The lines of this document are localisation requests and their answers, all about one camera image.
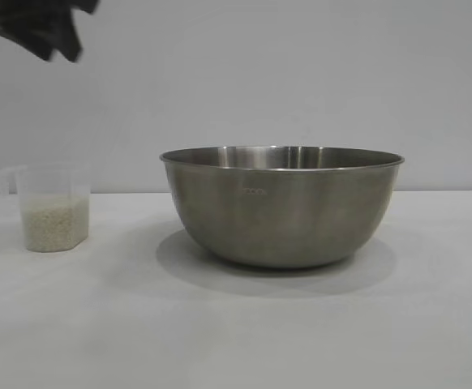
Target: cup handle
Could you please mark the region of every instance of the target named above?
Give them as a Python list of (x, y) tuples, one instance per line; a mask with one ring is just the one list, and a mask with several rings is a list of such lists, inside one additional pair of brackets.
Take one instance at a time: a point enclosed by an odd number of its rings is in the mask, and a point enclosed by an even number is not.
[(11, 175), (17, 173), (23, 166), (12, 166), (0, 170), (0, 195), (8, 196), (11, 193), (10, 179)]

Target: translucent cup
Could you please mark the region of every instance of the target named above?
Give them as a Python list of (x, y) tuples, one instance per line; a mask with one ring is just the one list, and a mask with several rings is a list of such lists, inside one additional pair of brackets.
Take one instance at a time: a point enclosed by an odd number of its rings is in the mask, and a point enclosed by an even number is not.
[(14, 176), (27, 250), (71, 250), (88, 237), (90, 178), (87, 165), (23, 165), (0, 171), (0, 194)]

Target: plastic measuring cup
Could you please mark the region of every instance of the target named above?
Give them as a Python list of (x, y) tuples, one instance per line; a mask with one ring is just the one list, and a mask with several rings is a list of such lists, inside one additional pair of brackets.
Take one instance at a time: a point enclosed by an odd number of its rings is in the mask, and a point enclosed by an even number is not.
[(0, 171), (0, 194), (14, 176), (25, 247), (70, 250), (88, 237), (90, 179), (87, 165), (71, 162), (23, 165)]

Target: bowl rim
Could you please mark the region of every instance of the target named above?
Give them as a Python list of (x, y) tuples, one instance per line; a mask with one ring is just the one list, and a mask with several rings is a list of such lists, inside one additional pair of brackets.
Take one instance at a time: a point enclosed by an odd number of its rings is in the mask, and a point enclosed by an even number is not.
[[(305, 148), (330, 148), (333, 150), (348, 150), (348, 151), (357, 151), (357, 152), (374, 152), (379, 154), (385, 154), (386, 156), (391, 156), (397, 160), (394, 162), (388, 162), (387, 164), (377, 164), (377, 165), (365, 165), (365, 166), (350, 166), (350, 167), (342, 167), (342, 168), (309, 168), (309, 169), (296, 169), (296, 168), (239, 168), (236, 166), (216, 166), (216, 165), (201, 165), (201, 164), (194, 164), (192, 162), (182, 162), (178, 160), (172, 160), (169, 158), (169, 154), (175, 152), (191, 152), (191, 151), (200, 151), (200, 150), (219, 150), (222, 148), (285, 148), (285, 147), (305, 147)], [(180, 148), (177, 150), (169, 150), (167, 152), (163, 152), (160, 154), (159, 159), (164, 162), (165, 164), (172, 164), (172, 165), (181, 165), (181, 166), (189, 166), (194, 167), (197, 169), (221, 169), (221, 170), (239, 170), (239, 171), (252, 171), (252, 172), (288, 172), (288, 173), (306, 173), (306, 172), (345, 172), (345, 171), (357, 171), (357, 170), (368, 170), (368, 169), (381, 169), (381, 168), (389, 168), (397, 165), (401, 165), (405, 162), (405, 158), (399, 154), (395, 154), (392, 152), (380, 152), (377, 150), (371, 150), (366, 148), (352, 148), (352, 147), (323, 147), (323, 146), (212, 146), (212, 147), (191, 147), (191, 148)]]

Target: uncooked rice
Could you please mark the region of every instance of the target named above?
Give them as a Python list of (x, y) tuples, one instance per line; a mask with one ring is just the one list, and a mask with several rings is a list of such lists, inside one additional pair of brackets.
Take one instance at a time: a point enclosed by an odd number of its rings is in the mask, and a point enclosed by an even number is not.
[(29, 199), (21, 209), (25, 246), (30, 251), (70, 250), (88, 237), (88, 199)]

